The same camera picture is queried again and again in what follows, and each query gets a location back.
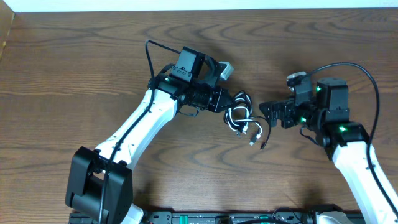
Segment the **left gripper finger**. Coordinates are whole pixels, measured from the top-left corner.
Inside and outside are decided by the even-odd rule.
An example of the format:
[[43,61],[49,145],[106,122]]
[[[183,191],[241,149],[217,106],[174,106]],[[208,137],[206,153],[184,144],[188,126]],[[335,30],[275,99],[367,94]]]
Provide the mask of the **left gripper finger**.
[[234,106],[236,106],[236,103],[234,101],[223,102],[219,105],[219,112],[226,111]]
[[235,99],[229,94],[229,90],[222,88],[221,89],[221,106],[235,106]]

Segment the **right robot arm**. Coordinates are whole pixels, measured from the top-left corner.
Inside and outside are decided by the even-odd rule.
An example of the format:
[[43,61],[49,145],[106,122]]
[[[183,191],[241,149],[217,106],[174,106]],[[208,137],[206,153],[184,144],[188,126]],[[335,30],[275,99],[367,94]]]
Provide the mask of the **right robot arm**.
[[278,121],[315,133],[314,143],[341,172],[366,223],[397,223],[397,194],[384,174],[371,143],[371,135],[351,121],[349,90],[345,80],[323,78],[312,89],[309,78],[290,84],[294,94],[286,100],[259,105],[268,124]]

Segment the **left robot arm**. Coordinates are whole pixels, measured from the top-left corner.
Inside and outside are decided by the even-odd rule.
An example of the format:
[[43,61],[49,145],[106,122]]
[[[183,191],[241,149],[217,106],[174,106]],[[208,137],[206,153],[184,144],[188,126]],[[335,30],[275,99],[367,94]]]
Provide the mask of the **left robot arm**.
[[133,203],[132,173],[156,134],[185,105],[214,113],[232,107],[228,90],[218,86],[233,73],[230,63],[188,47],[178,54],[176,63],[151,75],[141,103],[115,133],[73,155],[66,206],[98,223],[140,223],[144,211]]

